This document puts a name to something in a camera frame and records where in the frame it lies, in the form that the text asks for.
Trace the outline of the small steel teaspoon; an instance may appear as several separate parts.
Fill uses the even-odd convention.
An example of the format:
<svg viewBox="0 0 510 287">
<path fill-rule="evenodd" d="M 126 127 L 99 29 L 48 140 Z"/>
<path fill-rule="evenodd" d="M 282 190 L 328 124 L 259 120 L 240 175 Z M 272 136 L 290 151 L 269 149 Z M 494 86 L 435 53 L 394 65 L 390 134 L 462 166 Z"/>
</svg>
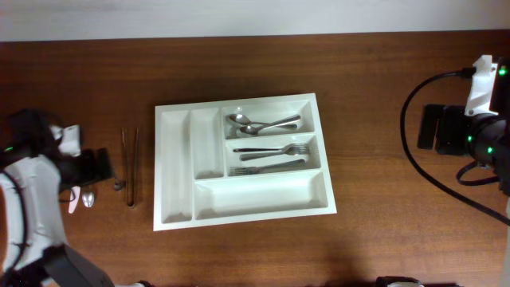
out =
<svg viewBox="0 0 510 287">
<path fill-rule="evenodd" d="M 82 203 L 85 207 L 91 208 L 96 200 L 96 196 L 93 191 L 84 191 L 81 194 Z"/>
</svg>

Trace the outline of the steel fork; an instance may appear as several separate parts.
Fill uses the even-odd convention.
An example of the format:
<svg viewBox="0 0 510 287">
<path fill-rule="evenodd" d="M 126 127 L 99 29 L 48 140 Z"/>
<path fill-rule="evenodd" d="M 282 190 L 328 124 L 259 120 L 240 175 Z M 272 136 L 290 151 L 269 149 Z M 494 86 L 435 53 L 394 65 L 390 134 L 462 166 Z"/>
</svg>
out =
<svg viewBox="0 0 510 287">
<path fill-rule="evenodd" d="M 276 155 L 307 155 L 310 153 L 310 148 L 298 148 L 298 147 L 290 147 L 286 148 L 284 150 L 279 151 L 271 151 L 271 152 L 265 152 L 265 153 L 258 153 L 253 155 L 241 155 L 239 157 L 240 161 L 250 161 L 254 159 L 261 159 L 265 157 L 270 156 L 276 156 Z"/>
<path fill-rule="evenodd" d="M 232 152 L 259 152 L 259 151 L 279 151 L 290 147 L 308 148 L 307 143 L 291 143 L 283 147 L 244 147 L 234 148 Z"/>
<path fill-rule="evenodd" d="M 305 159 L 298 159 L 293 161 L 288 161 L 284 163 L 271 164 L 260 167 L 231 167 L 229 170 L 230 176 L 239 176 L 239 175 L 257 175 L 264 173 L 266 171 L 285 169 L 290 167 L 302 167 L 306 164 Z"/>
</svg>

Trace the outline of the steel tablespoon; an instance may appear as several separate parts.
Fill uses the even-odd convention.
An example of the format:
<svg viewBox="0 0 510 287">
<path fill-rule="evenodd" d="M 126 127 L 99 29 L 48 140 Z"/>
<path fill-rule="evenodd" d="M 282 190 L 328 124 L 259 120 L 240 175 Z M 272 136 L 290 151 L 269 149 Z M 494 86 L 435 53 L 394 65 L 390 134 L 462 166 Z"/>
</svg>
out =
<svg viewBox="0 0 510 287">
<path fill-rule="evenodd" d="M 266 129 L 270 128 L 295 128 L 296 123 L 301 120 L 300 115 L 290 116 L 282 120 L 277 120 L 272 123 L 262 124 L 260 126 L 247 125 L 240 127 L 236 130 L 235 135 L 239 137 L 254 137 Z"/>
<path fill-rule="evenodd" d="M 242 114 L 229 114 L 226 119 L 234 126 L 248 126 L 248 125 L 263 125 L 262 122 L 256 122 L 250 120 L 247 116 Z M 280 128 L 294 130 L 297 129 L 296 124 L 285 124 L 281 125 Z"/>
</svg>

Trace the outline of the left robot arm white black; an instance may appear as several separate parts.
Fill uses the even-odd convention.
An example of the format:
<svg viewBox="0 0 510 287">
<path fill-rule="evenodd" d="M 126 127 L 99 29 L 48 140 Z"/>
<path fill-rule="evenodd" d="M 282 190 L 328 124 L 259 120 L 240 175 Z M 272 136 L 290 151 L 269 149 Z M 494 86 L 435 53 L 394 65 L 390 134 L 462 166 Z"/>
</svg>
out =
<svg viewBox="0 0 510 287">
<path fill-rule="evenodd" d="M 112 279 L 68 244 L 60 194 L 112 178 L 108 151 L 83 149 L 74 125 L 23 109 L 9 117 L 12 140 L 1 151 L 8 245 L 3 286 L 111 286 Z"/>
</svg>

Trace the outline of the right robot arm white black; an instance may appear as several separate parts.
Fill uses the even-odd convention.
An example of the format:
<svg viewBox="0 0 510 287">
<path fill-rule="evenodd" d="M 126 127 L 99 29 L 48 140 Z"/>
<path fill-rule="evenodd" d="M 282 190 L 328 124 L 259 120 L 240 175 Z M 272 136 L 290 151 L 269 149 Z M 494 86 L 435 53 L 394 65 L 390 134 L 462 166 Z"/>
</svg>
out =
<svg viewBox="0 0 510 287">
<path fill-rule="evenodd" d="M 469 156 L 472 162 L 456 174 L 465 187 L 496 183 L 509 195 L 509 59 L 482 55 L 472 66 L 441 73 L 424 80 L 406 98 L 399 119 L 402 147 L 407 159 L 425 180 L 462 203 L 509 224 L 509 215 L 501 214 L 461 195 L 427 173 L 412 156 L 406 139 L 406 111 L 422 88 L 447 77 L 471 81 L 463 105 L 427 104 L 423 108 L 417 147 L 435 150 L 439 155 Z"/>
</svg>

